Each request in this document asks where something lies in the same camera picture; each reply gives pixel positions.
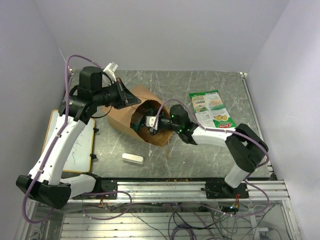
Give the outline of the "brown paper bag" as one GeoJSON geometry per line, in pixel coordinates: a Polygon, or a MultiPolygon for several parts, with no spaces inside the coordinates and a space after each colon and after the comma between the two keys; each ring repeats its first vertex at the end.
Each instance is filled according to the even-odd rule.
{"type": "Polygon", "coordinates": [[[146,118],[155,116],[163,101],[143,85],[137,85],[130,91],[140,99],[141,103],[120,110],[103,106],[102,111],[107,113],[109,124],[114,129],[137,140],[159,147],[164,146],[173,132],[160,130],[155,135],[151,135],[145,125],[146,118]]]}

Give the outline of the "green Cheetos chips bag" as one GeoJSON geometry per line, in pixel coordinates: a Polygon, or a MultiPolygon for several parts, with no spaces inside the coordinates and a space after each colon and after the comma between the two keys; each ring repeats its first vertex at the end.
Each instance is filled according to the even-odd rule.
{"type": "Polygon", "coordinates": [[[217,90],[190,93],[194,114],[198,122],[209,128],[235,128],[217,90]]]}

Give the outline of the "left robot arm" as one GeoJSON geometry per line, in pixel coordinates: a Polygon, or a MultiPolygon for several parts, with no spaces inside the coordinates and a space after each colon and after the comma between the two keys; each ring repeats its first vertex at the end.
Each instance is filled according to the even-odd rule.
{"type": "Polygon", "coordinates": [[[86,66],[80,71],[79,84],[66,92],[58,110],[55,130],[39,160],[28,175],[17,177],[16,186],[26,199],[58,210],[78,195],[91,199],[101,195],[102,179],[98,175],[83,172],[76,177],[62,179],[61,176],[77,138],[98,107],[120,110],[141,103],[115,76],[117,67],[112,62],[105,69],[86,66]]]}

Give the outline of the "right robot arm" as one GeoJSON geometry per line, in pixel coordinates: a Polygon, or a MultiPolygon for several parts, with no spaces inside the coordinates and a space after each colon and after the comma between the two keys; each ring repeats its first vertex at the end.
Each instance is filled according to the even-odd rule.
{"type": "Polygon", "coordinates": [[[235,128],[205,127],[198,121],[191,121],[190,112],[181,104],[173,105],[169,115],[161,113],[163,108],[162,105],[156,114],[155,132],[166,129],[177,133],[186,144],[213,145],[228,149],[234,164],[220,186],[224,197],[233,197],[242,181],[267,163],[262,160],[269,158],[269,148],[248,125],[241,123],[235,128]]]}

